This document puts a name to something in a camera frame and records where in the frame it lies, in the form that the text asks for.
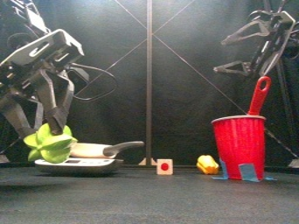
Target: white frying pan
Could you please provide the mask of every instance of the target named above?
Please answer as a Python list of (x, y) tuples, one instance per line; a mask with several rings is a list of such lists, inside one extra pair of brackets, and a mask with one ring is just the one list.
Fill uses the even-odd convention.
[(75, 158), (114, 158), (120, 151), (144, 146), (144, 142), (126, 142), (115, 145), (98, 143), (76, 143), (70, 155)]

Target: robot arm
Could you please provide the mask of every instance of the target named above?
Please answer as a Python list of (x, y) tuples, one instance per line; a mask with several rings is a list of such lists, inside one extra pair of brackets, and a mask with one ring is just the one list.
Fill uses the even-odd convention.
[(0, 113), (20, 138), (43, 125), (59, 135), (74, 96), (66, 67), (84, 53), (78, 40), (64, 31), (51, 31), (32, 0), (0, 0), (2, 28), (14, 52), (0, 63)]
[(225, 46), (234, 45), (245, 40), (259, 40), (257, 53), (250, 62), (235, 61), (214, 68), (216, 73), (242, 74), (245, 76), (265, 76), (277, 65), (286, 49), (295, 20), (281, 11), (255, 11), (251, 13), (251, 22), (222, 41)]
[[(39, 128), (43, 111), (52, 134), (62, 134), (74, 96), (64, 68), (83, 55), (80, 43), (58, 30), (19, 48), (0, 64), (0, 112), (20, 137)], [(32, 129), (23, 110), (27, 101), (36, 103)]]

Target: red plastic cup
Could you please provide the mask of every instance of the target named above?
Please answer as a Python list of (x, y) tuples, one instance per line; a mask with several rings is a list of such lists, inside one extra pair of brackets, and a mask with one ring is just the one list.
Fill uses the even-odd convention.
[(220, 160), (230, 179), (242, 179), (239, 165), (254, 164), (257, 178), (265, 178), (266, 118), (259, 115), (227, 116), (214, 120), (214, 132)]

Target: green lettuce toy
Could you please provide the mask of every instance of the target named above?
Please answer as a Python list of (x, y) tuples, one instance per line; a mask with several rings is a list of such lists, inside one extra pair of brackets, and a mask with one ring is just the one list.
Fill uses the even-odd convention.
[(63, 134), (55, 136), (51, 133), (50, 124), (46, 123), (36, 133), (24, 138), (24, 143), (32, 149), (28, 160), (43, 158), (52, 164), (63, 163), (71, 155), (71, 146), (78, 142), (72, 137), (71, 128), (66, 125)]

